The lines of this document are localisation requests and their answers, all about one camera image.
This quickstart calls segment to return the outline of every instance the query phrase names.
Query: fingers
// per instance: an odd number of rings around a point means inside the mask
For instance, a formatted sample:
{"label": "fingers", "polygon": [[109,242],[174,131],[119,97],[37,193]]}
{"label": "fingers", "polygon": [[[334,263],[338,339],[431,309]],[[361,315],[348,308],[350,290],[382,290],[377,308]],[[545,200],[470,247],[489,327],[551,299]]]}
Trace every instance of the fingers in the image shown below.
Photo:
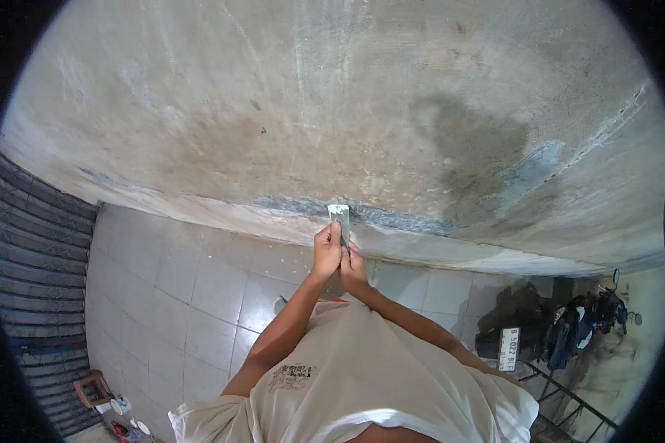
{"label": "fingers", "polygon": [[328,227],[330,228],[330,243],[340,244],[340,235],[342,235],[342,225],[340,222],[332,222]]}
{"label": "fingers", "polygon": [[342,250],[342,257],[340,257],[340,271],[344,272],[350,269],[349,255],[347,254],[347,248],[340,246]]}
{"label": "fingers", "polygon": [[319,233],[317,233],[314,236],[315,243],[319,242],[327,242],[328,238],[330,238],[330,228],[332,227],[332,223],[325,226],[323,229],[320,230]]}
{"label": "fingers", "polygon": [[352,268],[357,268],[360,264],[364,263],[364,259],[357,251],[353,250],[351,247],[349,249],[349,263],[352,265]]}

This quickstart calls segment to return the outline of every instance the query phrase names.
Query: putty knife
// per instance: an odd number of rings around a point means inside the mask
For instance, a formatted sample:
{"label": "putty knife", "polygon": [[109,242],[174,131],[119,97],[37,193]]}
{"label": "putty knife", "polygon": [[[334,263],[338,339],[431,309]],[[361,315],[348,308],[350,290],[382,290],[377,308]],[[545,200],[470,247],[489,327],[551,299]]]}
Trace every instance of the putty knife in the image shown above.
{"label": "putty knife", "polygon": [[347,248],[349,254],[349,206],[348,205],[328,205],[328,214],[332,221],[339,221],[342,228],[340,235],[340,244]]}

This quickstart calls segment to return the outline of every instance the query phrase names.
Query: concrete wall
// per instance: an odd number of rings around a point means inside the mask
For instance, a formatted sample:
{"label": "concrete wall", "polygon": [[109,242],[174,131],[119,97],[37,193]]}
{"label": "concrete wall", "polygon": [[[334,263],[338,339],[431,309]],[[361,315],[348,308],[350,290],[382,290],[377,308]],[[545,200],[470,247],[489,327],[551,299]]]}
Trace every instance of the concrete wall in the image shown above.
{"label": "concrete wall", "polygon": [[663,261],[665,110],[598,1],[74,0],[0,148],[86,200],[286,242],[344,200],[392,260]]}
{"label": "concrete wall", "polygon": [[[610,279],[602,283],[613,287]],[[620,425],[645,385],[665,341],[665,268],[621,276],[616,293],[629,311],[642,315],[642,324],[629,323],[626,335],[620,328],[606,335],[594,334],[584,355],[587,372],[570,387]],[[575,407],[570,403],[565,415]],[[584,412],[573,422],[569,434],[583,442],[599,422],[593,414]],[[603,425],[592,442],[607,442],[612,434]]]}

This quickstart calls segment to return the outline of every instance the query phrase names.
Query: black print on shirt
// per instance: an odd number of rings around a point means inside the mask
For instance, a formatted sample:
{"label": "black print on shirt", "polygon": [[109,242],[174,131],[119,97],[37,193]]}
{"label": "black print on shirt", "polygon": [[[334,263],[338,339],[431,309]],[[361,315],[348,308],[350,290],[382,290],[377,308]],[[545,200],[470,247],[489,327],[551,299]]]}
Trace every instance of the black print on shirt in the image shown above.
{"label": "black print on shirt", "polygon": [[284,364],[276,369],[274,375],[271,376],[271,381],[268,385],[269,392],[273,392],[276,389],[301,389],[307,384],[308,380],[316,375],[318,375],[317,367],[310,367],[304,364]]}

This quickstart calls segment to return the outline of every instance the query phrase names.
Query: metal shutter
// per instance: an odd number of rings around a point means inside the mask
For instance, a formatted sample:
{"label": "metal shutter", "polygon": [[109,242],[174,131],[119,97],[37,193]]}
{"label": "metal shutter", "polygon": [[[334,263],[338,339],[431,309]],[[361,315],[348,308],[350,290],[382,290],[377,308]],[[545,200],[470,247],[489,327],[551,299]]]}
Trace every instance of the metal shutter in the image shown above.
{"label": "metal shutter", "polygon": [[0,154],[0,317],[17,364],[62,437],[101,420],[72,384],[89,375],[84,292],[97,209]]}

